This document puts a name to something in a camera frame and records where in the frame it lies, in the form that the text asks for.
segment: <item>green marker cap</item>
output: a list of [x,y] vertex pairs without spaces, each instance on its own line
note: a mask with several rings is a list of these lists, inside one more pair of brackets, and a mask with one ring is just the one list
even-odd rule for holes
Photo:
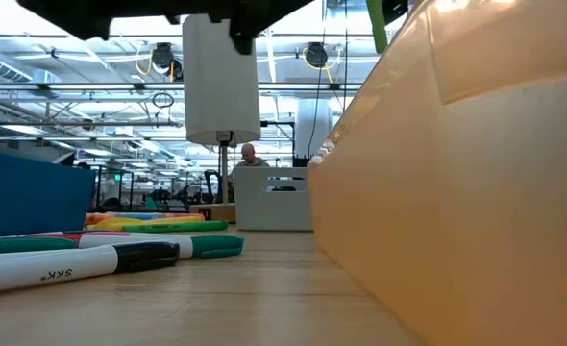
[[123,232],[141,233],[172,233],[172,232],[208,232],[224,231],[228,229],[228,221],[203,221],[203,222],[184,222],[173,224],[155,225],[130,225],[123,226]]
[[191,238],[193,258],[216,259],[240,255],[245,239],[233,235],[196,235]]
[[17,236],[0,238],[0,254],[77,249],[79,244],[70,239]]

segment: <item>wooden table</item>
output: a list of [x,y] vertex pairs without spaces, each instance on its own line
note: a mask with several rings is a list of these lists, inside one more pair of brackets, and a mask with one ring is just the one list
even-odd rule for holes
[[1,293],[0,345],[423,345],[313,234],[240,235],[239,257]]

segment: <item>blue partition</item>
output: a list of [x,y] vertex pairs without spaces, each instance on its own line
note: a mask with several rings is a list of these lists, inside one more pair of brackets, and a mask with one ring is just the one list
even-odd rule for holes
[[0,236],[81,230],[95,172],[0,154]]

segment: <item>person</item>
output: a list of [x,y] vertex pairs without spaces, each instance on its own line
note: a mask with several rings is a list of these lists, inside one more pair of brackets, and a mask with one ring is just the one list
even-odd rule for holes
[[268,167],[266,160],[256,157],[256,150],[250,143],[245,143],[241,147],[241,156],[243,161],[236,164],[237,167]]

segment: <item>marker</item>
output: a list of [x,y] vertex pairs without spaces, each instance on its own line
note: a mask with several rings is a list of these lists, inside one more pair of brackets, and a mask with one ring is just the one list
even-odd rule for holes
[[179,245],[179,259],[214,259],[240,255],[244,239],[234,235],[152,235],[122,232],[86,233],[83,235],[29,235],[58,237],[78,241],[80,249],[101,245],[135,243],[141,241],[169,241]]
[[107,245],[92,249],[0,255],[0,290],[131,273],[175,265],[179,245],[167,242]]
[[162,225],[162,224],[177,224],[188,222],[202,222],[199,216],[186,216],[186,217],[168,217],[153,220],[138,220],[129,217],[111,217],[98,222],[95,225],[87,226],[88,230],[107,230],[107,231],[122,231],[125,226],[132,225]]
[[121,227],[123,232],[168,233],[168,232],[208,232],[225,231],[228,221],[203,221],[170,223],[162,225],[128,225]]
[[77,250],[75,249],[75,250],[32,251],[27,253],[0,254],[0,260],[23,259],[31,256],[40,256],[42,254],[57,254],[57,253],[63,253],[63,252],[67,253],[72,251],[77,251]]
[[24,236],[0,237],[0,254],[76,248],[78,248],[76,241],[72,241],[69,238],[51,239],[29,238]]
[[163,219],[169,217],[199,217],[200,221],[205,221],[205,216],[201,213],[161,213],[161,212],[111,212],[107,213],[107,215],[112,215],[114,217],[130,217],[135,218],[138,220],[155,220],[155,219]]

